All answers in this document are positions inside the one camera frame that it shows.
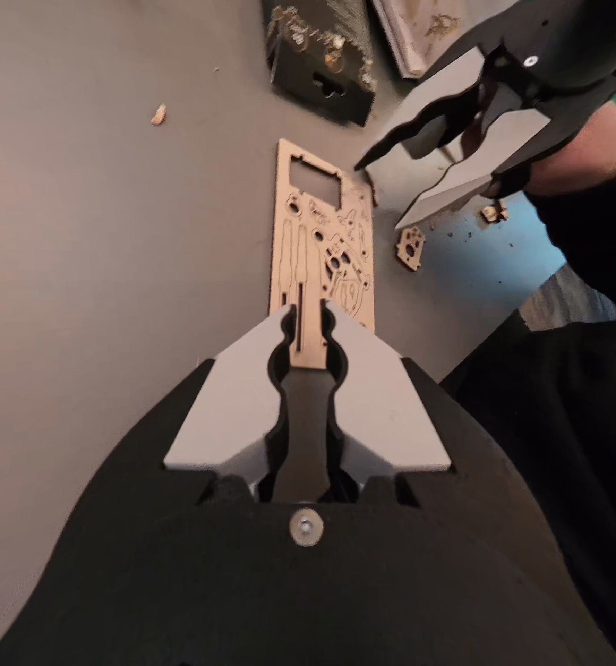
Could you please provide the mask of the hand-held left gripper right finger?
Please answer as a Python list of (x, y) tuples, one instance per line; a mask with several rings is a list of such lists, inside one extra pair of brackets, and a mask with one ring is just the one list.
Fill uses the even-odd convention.
[(452, 461), (401, 355), (332, 300), (320, 303), (327, 370), (327, 472), (361, 490), (372, 477), (447, 471)]

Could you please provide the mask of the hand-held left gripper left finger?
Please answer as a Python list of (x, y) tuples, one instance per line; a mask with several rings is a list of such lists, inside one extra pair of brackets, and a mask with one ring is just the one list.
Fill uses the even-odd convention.
[(257, 501), (270, 501), (289, 448), (287, 393), (296, 306), (273, 312), (214, 359), (163, 459), (170, 471), (242, 478)]

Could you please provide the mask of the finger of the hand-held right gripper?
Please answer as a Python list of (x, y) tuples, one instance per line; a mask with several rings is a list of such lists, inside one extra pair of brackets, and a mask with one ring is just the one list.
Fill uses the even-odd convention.
[(496, 46), (472, 46), (433, 73), (405, 98), (385, 133), (355, 164), (362, 171), (400, 146), (413, 165), (451, 143), (474, 121), (482, 74), (491, 67)]
[(498, 85), (480, 113), (479, 143), (447, 168), (436, 185), (422, 191), (395, 225), (402, 230), (450, 208), (458, 208), (483, 193), (503, 174), (530, 160), (537, 152), (537, 136), (551, 118), (534, 107), (522, 108), (520, 97)]

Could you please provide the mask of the small wooden part with holes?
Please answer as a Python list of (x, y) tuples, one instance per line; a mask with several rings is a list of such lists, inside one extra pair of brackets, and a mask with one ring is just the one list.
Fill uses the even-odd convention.
[(426, 234), (417, 225), (402, 229), (395, 246), (396, 258), (410, 271), (418, 271), (426, 242)]

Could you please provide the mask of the laser-cut wooden sheet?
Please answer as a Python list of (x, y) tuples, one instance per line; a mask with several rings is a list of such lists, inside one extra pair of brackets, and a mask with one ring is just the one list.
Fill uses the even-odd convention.
[[(337, 205), (291, 184), (294, 162), (335, 177)], [(375, 331), (373, 191), (295, 143), (280, 138), (277, 169), (269, 312), (296, 306), (294, 368), (325, 370), (320, 303), (332, 300), (360, 325)]]

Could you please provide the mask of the person's right forearm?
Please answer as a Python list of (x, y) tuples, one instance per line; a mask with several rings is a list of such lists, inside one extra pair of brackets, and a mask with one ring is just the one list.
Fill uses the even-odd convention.
[(571, 269), (616, 306), (616, 176), (572, 193), (527, 198)]

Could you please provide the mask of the person's right hand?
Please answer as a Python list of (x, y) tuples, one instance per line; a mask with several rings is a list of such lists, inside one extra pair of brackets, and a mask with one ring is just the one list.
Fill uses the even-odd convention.
[(616, 177), (616, 102), (598, 109), (559, 152), (532, 165), (524, 193), (537, 197), (568, 195)]

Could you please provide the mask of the instruction booklet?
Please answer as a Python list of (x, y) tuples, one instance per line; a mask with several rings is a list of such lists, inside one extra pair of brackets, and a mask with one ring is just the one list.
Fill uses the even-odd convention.
[(404, 79), (420, 79), (467, 31), (513, 1), (372, 1)]

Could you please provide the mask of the black cardboard box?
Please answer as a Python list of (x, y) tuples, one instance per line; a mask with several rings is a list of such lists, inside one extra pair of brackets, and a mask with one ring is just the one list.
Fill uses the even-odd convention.
[(261, 1), (271, 83), (364, 127), (376, 96), (365, 1)]

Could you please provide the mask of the person's dark clothing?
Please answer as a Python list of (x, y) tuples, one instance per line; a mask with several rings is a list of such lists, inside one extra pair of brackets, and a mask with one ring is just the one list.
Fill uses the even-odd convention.
[(616, 320), (532, 332), (513, 315), (441, 386), (524, 478), (616, 651)]

